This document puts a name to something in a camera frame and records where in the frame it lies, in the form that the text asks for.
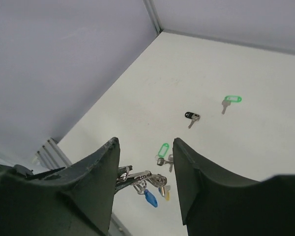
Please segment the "large metal keyring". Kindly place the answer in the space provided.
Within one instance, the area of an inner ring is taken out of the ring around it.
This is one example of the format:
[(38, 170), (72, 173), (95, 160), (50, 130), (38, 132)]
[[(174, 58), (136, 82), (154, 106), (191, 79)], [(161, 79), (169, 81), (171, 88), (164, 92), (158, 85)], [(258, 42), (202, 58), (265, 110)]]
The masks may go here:
[(118, 168), (117, 183), (122, 183), (127, 180), (138, 182), (152, 176), (150, 171), (143, 171), (138, 173), (130, 173), (132, 166), (123, 166)]

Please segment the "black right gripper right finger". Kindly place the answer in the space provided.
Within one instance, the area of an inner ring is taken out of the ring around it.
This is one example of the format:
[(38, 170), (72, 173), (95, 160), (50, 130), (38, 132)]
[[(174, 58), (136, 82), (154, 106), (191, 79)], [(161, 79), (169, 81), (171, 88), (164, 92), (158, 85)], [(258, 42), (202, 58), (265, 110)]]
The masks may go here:
[(295, 236), (295, 175), (258, 182), (173, 142), (183, 225), (190, 236)]

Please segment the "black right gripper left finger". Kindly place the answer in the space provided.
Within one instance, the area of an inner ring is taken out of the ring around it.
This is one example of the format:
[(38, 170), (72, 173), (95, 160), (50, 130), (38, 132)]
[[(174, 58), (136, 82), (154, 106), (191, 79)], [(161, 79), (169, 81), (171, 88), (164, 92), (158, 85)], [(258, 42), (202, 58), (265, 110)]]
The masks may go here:
[(116, 137), (42, 179), (0, 171), (0, 236), (105, 236), (119, 165)]

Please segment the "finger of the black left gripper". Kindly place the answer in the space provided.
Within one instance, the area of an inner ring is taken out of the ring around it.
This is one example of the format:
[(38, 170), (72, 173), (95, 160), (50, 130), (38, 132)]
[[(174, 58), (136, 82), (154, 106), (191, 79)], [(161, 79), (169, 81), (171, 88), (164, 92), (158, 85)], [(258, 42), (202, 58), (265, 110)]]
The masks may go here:
[(124, 182), (117, 182), (115, 186), (115, 193), (135, 183), (134, 180), (126, 180)]
[(48, 170), (46, 172), (41, 172), (38, 174), (34, 174), (33, 170), (30, 170), (24, 166), (21, 165), (15, 165), (13, 167), (13, 169), (15, 170), (15, 174), (19, 177), (23, 177), (24, 179), (44, 179), (48, 176), (51, 176), (63, 169), (65, 169), (65, 167), (60, 167), (57, 169), (52, 169), (52, 170)]

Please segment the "blue key tag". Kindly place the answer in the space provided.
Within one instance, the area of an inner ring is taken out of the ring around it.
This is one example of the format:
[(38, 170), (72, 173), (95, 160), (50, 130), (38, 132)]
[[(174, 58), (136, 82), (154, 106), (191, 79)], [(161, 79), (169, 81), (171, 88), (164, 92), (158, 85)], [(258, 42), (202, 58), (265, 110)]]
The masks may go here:
[(147, 189), (144, 190), (144, 196), (146, 201), (151, 204), (153, 207), (158, 207), (158, 202), (155, 196)]

